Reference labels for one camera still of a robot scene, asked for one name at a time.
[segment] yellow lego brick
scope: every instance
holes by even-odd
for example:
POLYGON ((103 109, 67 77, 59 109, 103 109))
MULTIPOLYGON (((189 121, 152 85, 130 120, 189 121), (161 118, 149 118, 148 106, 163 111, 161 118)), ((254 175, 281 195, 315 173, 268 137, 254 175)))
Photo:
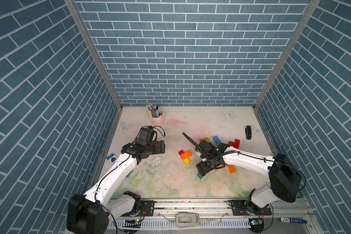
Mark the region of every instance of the yellow lego brick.
POLYGON ((185 158, 185 159, 183 159, 183 162, 184 162, 185 165, 187 165, 187 164, 190 163, 190 160, 189 160, 189 158, 185 158))
POLYGON ((190 157, 191 155, 192 155, 191 151, 188 150, 188 151, 184 152, 183 154, 181 154, 181 158, 185 159, 185 158, 190 157))

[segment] orange lego brick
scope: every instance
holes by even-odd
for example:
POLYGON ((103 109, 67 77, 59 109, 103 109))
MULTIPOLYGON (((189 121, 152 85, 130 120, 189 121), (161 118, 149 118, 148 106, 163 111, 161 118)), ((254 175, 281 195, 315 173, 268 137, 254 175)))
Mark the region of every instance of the orange lego brick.
POLYGON ((190 157, 191 155, 192 155, 191 151, 186 151, 183 154, 181 154, 181 158, 185 159, 185 158, 190 157))
POLYGON ((187 164, 190 163, 190 160, 189 160, 189 158, 184 158, 184 159, 183 159, 183 162, 184 162, 185 165, 187 165, 187 164))
POLYGON ((234 165, 228 165, 228 168, 229 168, 229 172, 230 173, 235 173, 236 172, 234 165))

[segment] wall corner frame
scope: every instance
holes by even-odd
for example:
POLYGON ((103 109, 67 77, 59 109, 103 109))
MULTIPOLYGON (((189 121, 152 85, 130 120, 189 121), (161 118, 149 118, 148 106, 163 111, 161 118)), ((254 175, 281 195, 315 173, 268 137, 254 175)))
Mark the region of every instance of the wall corner frame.
POLYGON ((64 0, 66 7, 68 8, 71 17, 73 18, 82 38, 83 41, 85 42, 88 50, 90 51, 91 57, 94 60, 96 67, 98 68, 101 77, 103 78, 103 81, 105 83, 105 85, 108 88, 108 91, 110 93, 110 95, 113 98, 114 103, 116 104, 118 110, 122 109, 122 105, 121 102, 116 94, 116 92, 114 91, 112 82, 109 79, 107 70, 105 69, 103 62, 98 54, 98 51, 94 45, 94 42, 92 41, 92 38, 90 36, 90 33, 88 32, 88 29, 83 21, 82 15, 79 12, 79 9, 77 7, 77 3, 75 2, 75 0, 64 0))
POLYGON ((277 63, 274 65, 274 68, 271 72, 271 74, 268 77, 267 82, 265 83, 262 91, 259 94, 259 97, 256 99, 253 107, 255 110, 259 108, 261 103, 263 102, 265 96, 267 95, 270 87, 276 80, 279 72, 281 71, 283 65, 285 64, 287 58, 289 57, 292 49, 296 45, 296 42, 300 38, 300 35, 302 34, 303 30, 305 29, 305 26, 307 26, 309 20, 311 19, 311 16, 315 12, 318 4, 320 3, 321 0, 309 0, 309 3, 307 7, 304 9, 303 15, 300 18, 299 22, 297 23, 294 32, 292 33, 289 41, 287 42, 285 49, 281 53, 280 57, 278 58, 277 63))

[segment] brick wall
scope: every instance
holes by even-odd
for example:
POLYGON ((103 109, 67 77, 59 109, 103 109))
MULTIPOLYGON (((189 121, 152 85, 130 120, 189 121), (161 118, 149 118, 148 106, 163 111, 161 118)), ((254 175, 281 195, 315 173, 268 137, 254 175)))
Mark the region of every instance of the brick wall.
POLYGON ((351 233, 351 0, 321 0, 259 108, 324 233, 351 233))
POLYGON ((65 230, 115 113, 63 0, 0 0, 0 234, 65 230))
POLYGON ((253 105, 308 0, 77 0, 124 105, 253 105))

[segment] blue lego brick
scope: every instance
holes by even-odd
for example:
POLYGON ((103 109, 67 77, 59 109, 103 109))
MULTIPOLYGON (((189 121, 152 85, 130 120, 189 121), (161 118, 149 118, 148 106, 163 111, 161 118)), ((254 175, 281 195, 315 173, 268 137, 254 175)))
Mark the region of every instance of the blue lego brick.
POLYGON ((218 136, 212 137, 216 145, 219 145, 221 143, 220 138, 218 136))

